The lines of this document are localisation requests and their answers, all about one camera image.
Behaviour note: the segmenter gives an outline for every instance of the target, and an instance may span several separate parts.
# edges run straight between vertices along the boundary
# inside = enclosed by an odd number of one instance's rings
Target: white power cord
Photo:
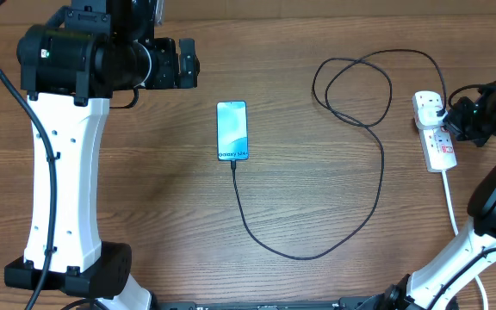
[[[445,200],[447,200],[447,209],[449,210],[449,217],[451,219],[451,225],[453,226],[453,232],[455,235],[458,234],[458,227],[456,226],[455,213],[453,212],[453,202],[451,201],[451,193],[449,190],[449,181],[447,180],[447,171],[441,171],[441,177],[443,178],[443,188],[445,189]],[[486,288],[483,287],[483,283],[479,276],[475,278],[476,284],[480,289],[481,299],[483,300],[483,310],[489,310],[489,301],[487,300]]]

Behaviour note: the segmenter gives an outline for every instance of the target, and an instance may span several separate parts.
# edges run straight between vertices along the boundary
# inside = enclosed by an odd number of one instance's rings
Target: wooden table
[[[25,27],[0,27],[0,64],[19,85],[16,44]],[[192,37],[201,61],[195,90],[141,91],[139,105],[113,110],[102,140],[101,238],[133,248],[133,275],[161,301],[304,301],[383,292],[427,264],[452,239],[438,174],[426,171],[412,94],[440,91],[427,59],[372,58],[394,83],[376,127],[386,152],[375,215],[353,239],[310,262],[278,257],[246,234],[227,163],[216,160],[215,104],[246,100],[251,159],[238,179],[253,232],[279,251],[317,254],[351,232],[372,207],[380,153],[372,138],[318,106],[310,86],[330,57],[416,48],[441,65],[449,90],[496,79],[496,15],[170,22],[159,36]],[[319,91],[340,65],[324,70]],[[131,99],[117,93],[113,104]],[[388,84],[356,68],[333,86],[333,104],[376,120]],[[3,267],[22,254],[32,212],[30,123],[0,83],[0,308],[22,309],[31,292],[6,288]],[[496,139],[455,145],[449,172],[459,226],[476,185],[496,164]],[[496,264],[482,274],[496,309]],[[462,309],[480,308],[474,283]],[[37,308],[72,301],[43,292]]]

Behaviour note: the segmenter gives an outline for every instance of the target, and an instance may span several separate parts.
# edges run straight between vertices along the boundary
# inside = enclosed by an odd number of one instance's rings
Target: smartphone
[[[217,158],[246,160],[248,152],[248,121],[246,102],[217,104]]]

